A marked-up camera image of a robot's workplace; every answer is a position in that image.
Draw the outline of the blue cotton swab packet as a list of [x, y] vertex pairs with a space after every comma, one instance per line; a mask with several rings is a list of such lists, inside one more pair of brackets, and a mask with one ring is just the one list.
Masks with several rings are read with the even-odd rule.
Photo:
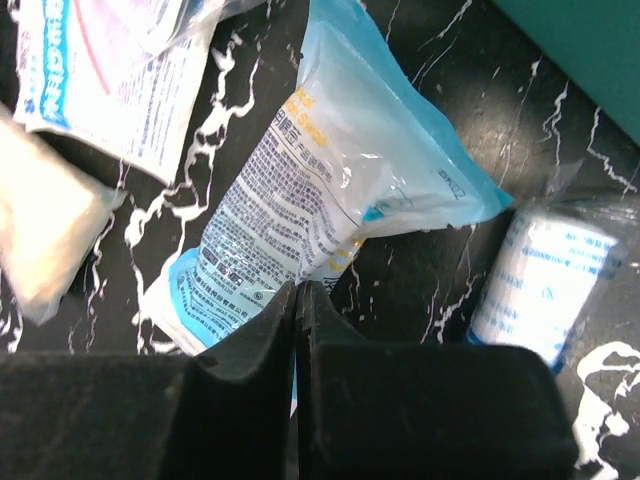
[[477, 224], [511, 197], [411, 85], [357, 1], [314, 1], [295, 91], [199, 244], [161, 271], [142, 316], [187, 353], [255, 317], [287, 283], [332, 289], [374, 237]]

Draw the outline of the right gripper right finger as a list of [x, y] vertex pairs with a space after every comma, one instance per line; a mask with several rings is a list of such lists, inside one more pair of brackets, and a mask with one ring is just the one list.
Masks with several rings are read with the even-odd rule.
[[555, 378], [514, 346], [372, 341], [298, 289], [303, 479], [568, 479], [579, 448]]

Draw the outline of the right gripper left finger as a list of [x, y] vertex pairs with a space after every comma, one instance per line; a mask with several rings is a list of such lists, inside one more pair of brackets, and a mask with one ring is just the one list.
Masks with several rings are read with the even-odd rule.
[[296, 293], [194, 357], [3, 357], [2, 477], [283, 478]]

